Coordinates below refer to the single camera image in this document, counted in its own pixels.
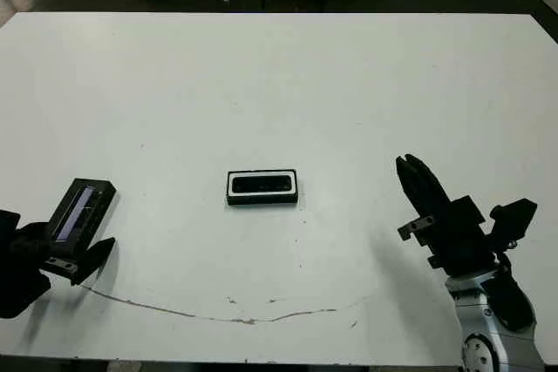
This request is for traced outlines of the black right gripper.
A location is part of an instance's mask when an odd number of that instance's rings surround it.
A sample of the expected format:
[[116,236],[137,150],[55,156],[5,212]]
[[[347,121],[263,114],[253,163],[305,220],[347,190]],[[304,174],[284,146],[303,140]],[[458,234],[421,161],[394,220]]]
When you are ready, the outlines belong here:
[[396,171],[420,216],[398,228],[402,240],[415,237],[428,247],[430,267],[450,277],[495,268],[493,250],[480,228],[485,219],[470,196],[451,201],[430,168],[411,154],[396,158]]

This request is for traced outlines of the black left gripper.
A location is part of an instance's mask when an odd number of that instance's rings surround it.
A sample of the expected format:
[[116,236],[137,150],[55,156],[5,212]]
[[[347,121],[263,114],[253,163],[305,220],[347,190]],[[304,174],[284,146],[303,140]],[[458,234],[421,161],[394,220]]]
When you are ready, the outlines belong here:
[[[81,284],[108,259],[114,238],[96,242],[77,259],[77,235],[56,233],[52,240],[47,222],[33,222],[17,230],[14,226],[1,227],[1,316],[15,318],[50,289],[43,268]],[[76,270],[47,267],[51,258],[76,266]]]

